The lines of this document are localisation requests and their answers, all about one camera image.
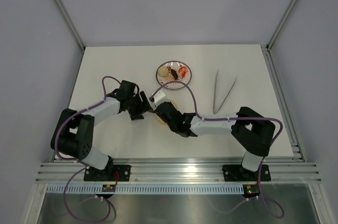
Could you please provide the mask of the round beige lunch box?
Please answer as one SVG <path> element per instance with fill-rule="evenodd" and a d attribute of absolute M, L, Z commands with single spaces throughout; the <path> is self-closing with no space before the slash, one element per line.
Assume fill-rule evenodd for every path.
<path fill-rule="evenodd" d="M 178 105 L 175 101 L 173 100 L 170 100 L 170 103 L 171 103 L 171 106 L 175 109 L 175 110 L 178 110 Z M 161 125 L 166 125 L 166 122 L 163 121 L 159 115 L 156 115 L 156 120 L 161 124 Z"/>

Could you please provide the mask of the metal food tongs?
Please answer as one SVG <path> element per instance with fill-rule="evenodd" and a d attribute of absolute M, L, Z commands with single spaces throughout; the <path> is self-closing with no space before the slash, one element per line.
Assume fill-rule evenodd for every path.
<path fill-rule="evenodd" d="M 230 92 L 234 88 L 238 74 L 234 71 L 218 69 L 215 75 L 214 91 L 213 91 L 213 105 L 212 112 L 217 114 L 225 101 L 228 99 Z"/>

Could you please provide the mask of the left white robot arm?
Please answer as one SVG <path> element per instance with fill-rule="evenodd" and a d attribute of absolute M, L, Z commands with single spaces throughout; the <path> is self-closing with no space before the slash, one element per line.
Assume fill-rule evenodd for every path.
<path fill-rule="evenodd" d="M 104 97 L 82 110 L 64 109 L 61 112 L 51 148 L 63 160 L 78 161 L 85 166 L 85 181 L 128 181 L 129 165 L 115 165 L 114 159 L 93 146 L 94 128 L 104 120 L 128 112 L 132 121 L 141 120 L 152 111 L 147 97 L 139 86 L 122 80 L 112 92 L 103 90 Z"/>

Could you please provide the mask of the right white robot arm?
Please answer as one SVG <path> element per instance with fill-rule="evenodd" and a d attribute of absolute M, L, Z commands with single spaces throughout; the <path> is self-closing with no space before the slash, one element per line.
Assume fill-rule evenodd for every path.
<path fill-rule="evenodd" d="M 274 142 L 276 126 L 249 107 L 241 107 L 233 116 L 207 117 L 181 113 L 170 101 L 155 106 L 154 113 L 171 131 L 182 137 L 232 135 L 245 149 L 240 165 L 223 166 L 228 181 L 257 181 L 262 161 Z"/>

